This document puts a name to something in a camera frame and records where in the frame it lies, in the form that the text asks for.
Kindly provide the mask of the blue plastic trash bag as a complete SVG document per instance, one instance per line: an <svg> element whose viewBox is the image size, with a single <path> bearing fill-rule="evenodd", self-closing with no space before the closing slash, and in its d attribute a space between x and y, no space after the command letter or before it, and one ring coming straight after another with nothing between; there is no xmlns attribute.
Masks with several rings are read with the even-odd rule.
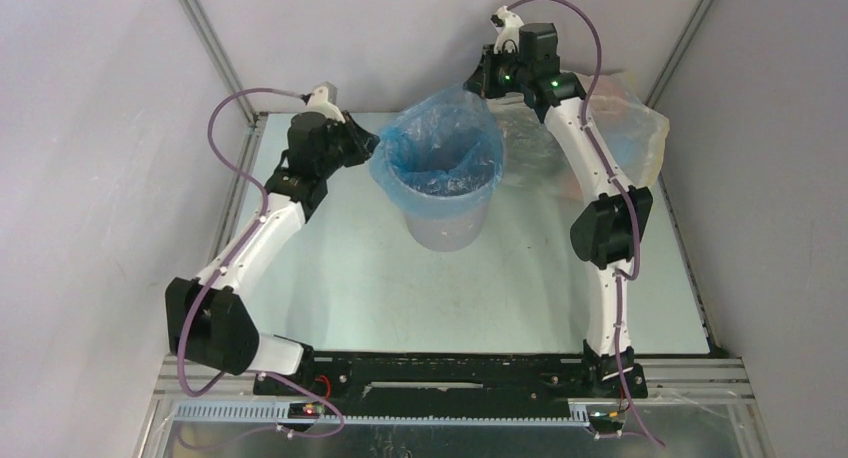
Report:
<svg viewBox="0 0 848 458"><path fill-rule="evenodd" d="M504 136L480 96L457 84L398 114L368 162L400 211L446 219L487 202L500 183Z"/></svg>

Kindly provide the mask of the grey plastic trash bin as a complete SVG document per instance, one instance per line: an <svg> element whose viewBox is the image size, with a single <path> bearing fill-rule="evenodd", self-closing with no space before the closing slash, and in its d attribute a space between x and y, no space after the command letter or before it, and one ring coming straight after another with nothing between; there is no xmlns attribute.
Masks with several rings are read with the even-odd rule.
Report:
<svg viewBox="0 0 848 458"><path fill-rule="evenodd" d="M412 201L400 206L411 237L436 252L454 252L480 235L497 183L484 182L470 192L437 196L413 191Z"/></svg>

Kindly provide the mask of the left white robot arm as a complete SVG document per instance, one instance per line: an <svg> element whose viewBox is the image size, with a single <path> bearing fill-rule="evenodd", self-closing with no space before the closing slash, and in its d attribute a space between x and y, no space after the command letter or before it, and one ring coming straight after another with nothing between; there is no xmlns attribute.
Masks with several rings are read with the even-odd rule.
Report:
<svg viewBox="0 0 848 458"><path fill-rule="evenodd" d="M175 278L166 288L172 353L230 375L276 373L292 394L312 389L316 368L303 359L307 345L261 332L249 298L285 243L320 206L329 178L342 167L365 163L378 142L347 112L330 118L306 111L291 119L288 147L252 219L195 277Z"/></svg>

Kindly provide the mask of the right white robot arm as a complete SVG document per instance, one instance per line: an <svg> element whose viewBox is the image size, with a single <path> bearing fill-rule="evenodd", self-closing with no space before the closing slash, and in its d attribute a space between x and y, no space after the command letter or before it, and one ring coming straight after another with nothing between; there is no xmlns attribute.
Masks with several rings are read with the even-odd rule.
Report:
<svg viewBox="0 0 848 458"><path fill-rule="evenodd" d="M590 112L579 78L560 68L551 23L496 18L498 36L484 46L465 83L486 99L519 93L555 138L577 178L584 209L569 236L584 263L590 305L581 380L596 396L630 397L641 379L626 320L627 283L640 269L640 245L653 206L617 164Z"/></svg>

